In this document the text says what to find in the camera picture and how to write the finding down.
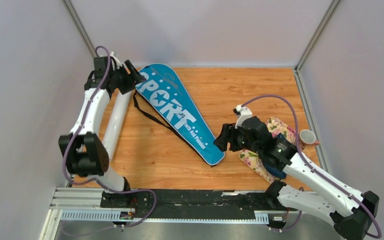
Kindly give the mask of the white shuttlecock tube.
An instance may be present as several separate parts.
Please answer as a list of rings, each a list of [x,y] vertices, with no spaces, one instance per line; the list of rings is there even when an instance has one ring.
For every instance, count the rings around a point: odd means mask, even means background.
[[[132,92],[125,94],[118,93],[109,117],[102,143],[108,153],[110,162],[114,159],[114,153],[131,97]]]

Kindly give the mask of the blue racket cover bag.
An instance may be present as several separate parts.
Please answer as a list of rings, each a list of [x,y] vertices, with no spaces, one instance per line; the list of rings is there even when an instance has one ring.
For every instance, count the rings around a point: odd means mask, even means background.
[[[143,98],[163,119],[143,115],[168,128],[210,166],[225,157],[215,145],[216,139],[178,74],[168,65],[151,63],[140,69],[146,79],[136,85],[135,96]]]

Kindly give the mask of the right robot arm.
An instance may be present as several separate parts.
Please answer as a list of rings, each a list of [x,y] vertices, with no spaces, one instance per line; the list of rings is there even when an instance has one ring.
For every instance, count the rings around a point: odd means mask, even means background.
[[[316,192],[316,195],[308,194],[274,180],[265,195],[265,203],[270,209],[284,206],[306,212],[330,224],[346,240],[362,240],[366,236],[380,239],[383,236],[376,221],[380,201],[377,194],[350,187],[312,164],[296,145],[272,136],[258,117],[249,117],[242,123],[223,124],[213,143],[222,152],[254,152],[264,164],[299,179]]]

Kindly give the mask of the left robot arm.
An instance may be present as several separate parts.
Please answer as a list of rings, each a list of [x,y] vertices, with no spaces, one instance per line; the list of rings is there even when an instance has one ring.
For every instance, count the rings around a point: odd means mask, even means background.
[[[112,152],[120,135],[121,118],[113,123],[115,133],[105,142],[99,138],[99,130],[105,108],[115,90],[119,95],[128,94],[146,79],[130,60],[121,63],[115,56],[99,56],[93,59],[94,70],[84,84],[84,100],[79,116],[66,135],[58,139],[62,154],[62,172],[73,185],[97,182],[106,192],[114,193],[118,206],[128,207],[133,194],[128,180],[110,166]],[[86,180],[75,182],[71,175]]]

